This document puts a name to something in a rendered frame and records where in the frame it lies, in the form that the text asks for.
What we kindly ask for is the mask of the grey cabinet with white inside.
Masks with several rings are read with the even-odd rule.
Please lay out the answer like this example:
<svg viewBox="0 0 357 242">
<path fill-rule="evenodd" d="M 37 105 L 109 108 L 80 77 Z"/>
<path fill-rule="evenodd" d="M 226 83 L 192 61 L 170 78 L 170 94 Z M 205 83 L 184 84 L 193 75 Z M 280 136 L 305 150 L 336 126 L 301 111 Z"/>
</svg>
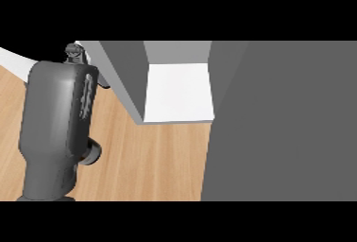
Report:
<svg viewBox="0 0 357 242">
<path fill-rule="evenodd" d="M 139 125 L 215 119 L 208 41 L 80 41 L 100 85 Z"/>
</svg>

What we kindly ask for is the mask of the large dark grey cabinet door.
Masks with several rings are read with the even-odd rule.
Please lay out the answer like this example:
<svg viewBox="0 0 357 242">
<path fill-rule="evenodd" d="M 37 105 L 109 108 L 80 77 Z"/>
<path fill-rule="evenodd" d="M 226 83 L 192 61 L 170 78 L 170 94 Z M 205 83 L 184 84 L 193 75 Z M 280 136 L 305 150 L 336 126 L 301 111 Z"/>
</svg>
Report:
<svg viewBox="0 0 357 242">
<path fill-rule="evenodd" d="M 357 200 L 357 42 L 252 42 L 218 108 L 205 200 Z"/>
</svg>

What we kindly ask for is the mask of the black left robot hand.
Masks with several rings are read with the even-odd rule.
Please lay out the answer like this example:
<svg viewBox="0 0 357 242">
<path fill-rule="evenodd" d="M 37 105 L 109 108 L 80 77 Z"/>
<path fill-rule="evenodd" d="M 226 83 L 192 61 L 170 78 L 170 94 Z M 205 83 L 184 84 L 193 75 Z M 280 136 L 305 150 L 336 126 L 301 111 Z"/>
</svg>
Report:
<svg viewBox="0 0 357 242">
<path fill-rule="evenodd" d="M 66 62 L 68 63 L 87 63 L 85 49 L 77 43 L 69 43 L 65 47 Z"/>
</svg>

